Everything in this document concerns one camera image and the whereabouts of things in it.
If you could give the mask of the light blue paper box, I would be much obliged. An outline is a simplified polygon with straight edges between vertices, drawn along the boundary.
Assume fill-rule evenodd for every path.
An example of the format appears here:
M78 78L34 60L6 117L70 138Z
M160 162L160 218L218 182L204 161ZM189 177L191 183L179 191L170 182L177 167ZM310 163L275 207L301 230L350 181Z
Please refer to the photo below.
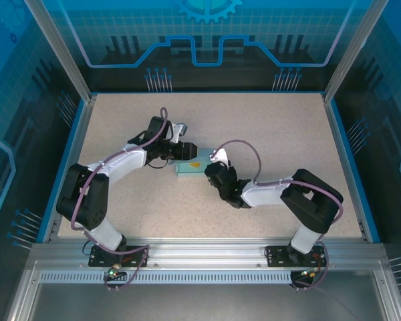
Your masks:
M198 156L192 160L176 160L169 162L175 166L175 171L178 177L203 177L205 169L212 162L209 160L209 155L214 151L212 148L198 149ZM201 163L199 168L194 168L189 163Z

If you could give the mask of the aluminium mounting rail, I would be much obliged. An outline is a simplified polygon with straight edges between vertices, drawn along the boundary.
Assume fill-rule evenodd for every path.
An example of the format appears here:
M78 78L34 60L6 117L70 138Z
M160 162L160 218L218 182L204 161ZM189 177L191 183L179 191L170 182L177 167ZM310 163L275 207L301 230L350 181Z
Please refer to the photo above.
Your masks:
M326 238L330 271L380 270L390 266L381 243L361 238ZM130 237L129 245L149 245L150 270L264 270L268 245L287 245L287 237ZM58 239L32 246L29 270L86 270L80 238Z

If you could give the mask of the grey metal shelf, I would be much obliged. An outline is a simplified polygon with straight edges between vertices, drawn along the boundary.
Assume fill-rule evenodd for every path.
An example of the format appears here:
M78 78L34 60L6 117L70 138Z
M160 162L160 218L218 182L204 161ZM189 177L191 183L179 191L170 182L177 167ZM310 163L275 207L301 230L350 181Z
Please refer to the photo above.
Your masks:
M312 290L267 284L131 285L108 293L94 284L46 284L17 300L21 271L0 274L0 321L401 321L386 307L383 281L331 272Z

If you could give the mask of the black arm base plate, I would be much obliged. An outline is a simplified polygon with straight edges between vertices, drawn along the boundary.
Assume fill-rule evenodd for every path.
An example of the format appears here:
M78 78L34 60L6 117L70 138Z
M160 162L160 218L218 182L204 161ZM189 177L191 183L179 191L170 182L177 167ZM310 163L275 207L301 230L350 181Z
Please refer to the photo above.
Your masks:
M142 256L145 253L146 250L137 251L127 255L116 255L95 245L90 250L88 265L95 268L110 268L118 263L123 268L136 268L142 261Z
M290 245L270 245L264 250L269 268L324 267L327 263L324 248L314 245L309 253L303 254Z

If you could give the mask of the aluminium frame post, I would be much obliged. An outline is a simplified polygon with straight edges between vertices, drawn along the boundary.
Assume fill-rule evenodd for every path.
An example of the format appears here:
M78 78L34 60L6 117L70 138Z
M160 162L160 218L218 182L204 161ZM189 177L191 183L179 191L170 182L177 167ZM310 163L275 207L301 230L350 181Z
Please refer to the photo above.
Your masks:
M91 104L93 95L43 1L24 0L24 3L30 10L80 98L86 104Z
M370 36L374 26L379 20L389 0L372 0L370 6L366 10L357 30L348 44L339 64L328 82L323 93L323 102L325 105L331 104L331 100L337 93L339 87L347 76L350 68L354 64L361 49Z

